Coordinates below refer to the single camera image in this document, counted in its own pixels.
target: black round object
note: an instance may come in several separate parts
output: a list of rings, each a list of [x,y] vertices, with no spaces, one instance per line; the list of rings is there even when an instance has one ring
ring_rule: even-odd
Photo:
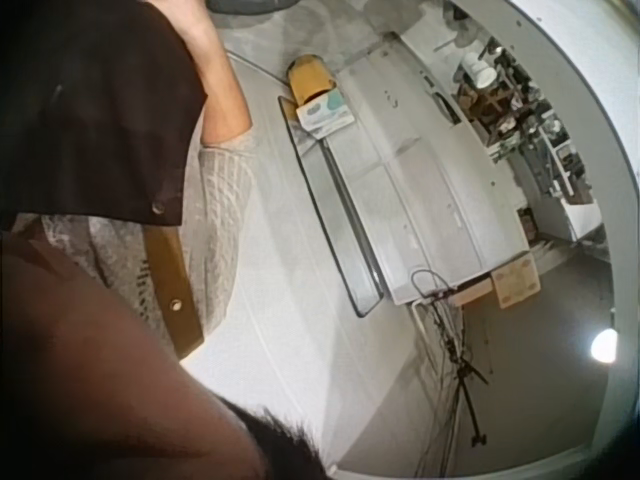
[[[207,0],[213,13],[227,15],[264,15],[293,7],[300,0]]]

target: shirt sleeve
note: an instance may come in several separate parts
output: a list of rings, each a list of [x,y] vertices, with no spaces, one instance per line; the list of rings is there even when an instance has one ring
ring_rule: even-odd
[[[254,184],[256,138],[249,131],[231,141],[203,146],[199,164],[207,223],[205,246],[206,311],[211,326],[225,315],[235,282],[240,234]]]

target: hair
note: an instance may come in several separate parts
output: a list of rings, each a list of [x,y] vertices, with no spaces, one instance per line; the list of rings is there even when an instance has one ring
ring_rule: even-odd
[[[261,416],[223,400],[244,423],[267,464],[267,480],[329,480],[318,448],[302,426],[290,427],[265,410]]]

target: tissue box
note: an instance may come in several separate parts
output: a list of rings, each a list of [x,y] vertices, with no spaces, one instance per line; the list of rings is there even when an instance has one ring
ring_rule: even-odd
[[[356,121],[337,88],[298,108],[297,113],[302,128],[316,140],[322,140]]]

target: light bulb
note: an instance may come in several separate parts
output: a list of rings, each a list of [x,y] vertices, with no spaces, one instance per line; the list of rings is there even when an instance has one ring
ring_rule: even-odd
[[[591,344],[591,355],[602,363],[613,363],[616,361],[616,351],[618,349],[618,332],[613,328],[608,328],[600,332]]]

